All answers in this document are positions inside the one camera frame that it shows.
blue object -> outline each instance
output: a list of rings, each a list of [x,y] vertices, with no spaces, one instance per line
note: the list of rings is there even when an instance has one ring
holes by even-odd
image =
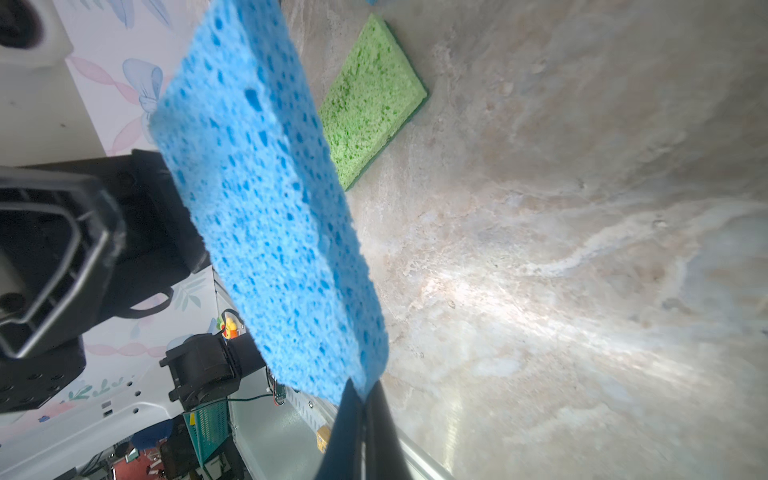
[[[174,421],[165,420],[160,423],[148,426],[144,430],[139,430],[131,436],[131,443],[139,452],[157,447],[157,443],[162,439],[167,439],[174,430]]]
[[[365,399],[384,319],[277,0],[214,0],[151,133],[275,377]]]
[[[227,402],[218,402],[194,412],[184,413],[184,421],[187,423],[187,431],[190,433],[200,467],[205,468],[205,462],[230,436],[228,411]]]

sponge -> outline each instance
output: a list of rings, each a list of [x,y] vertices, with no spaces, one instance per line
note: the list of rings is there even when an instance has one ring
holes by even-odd
[[[426,97],[392,33],[371,14],[319,110],[344,189]]]
[[[277,0],[213,1],[150,129],[278,381],[367,397],[384,319]]]

teal mesh bin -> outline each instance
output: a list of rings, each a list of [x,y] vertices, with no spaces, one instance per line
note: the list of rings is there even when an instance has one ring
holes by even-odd
[[[184,413],[197,461],[202,467],[219,445],[230,436],[227,402],[218,402],[195,412]]]

